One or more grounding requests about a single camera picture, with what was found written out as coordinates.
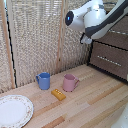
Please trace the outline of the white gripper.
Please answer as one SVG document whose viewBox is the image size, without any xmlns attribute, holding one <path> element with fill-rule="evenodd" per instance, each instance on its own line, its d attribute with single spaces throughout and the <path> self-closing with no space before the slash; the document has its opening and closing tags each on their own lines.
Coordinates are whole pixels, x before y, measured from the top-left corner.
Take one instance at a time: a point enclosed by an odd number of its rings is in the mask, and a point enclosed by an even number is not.
<svg viewBox="0 0 128 128">
<path fill-rule="evenodd" d="M 80 38 L 80 43 L 81 44 L 91 44 L 92 43 L 92 39 L 88 38 L 85 33 L 82 34 L 81 38 Z"/>
</svg>

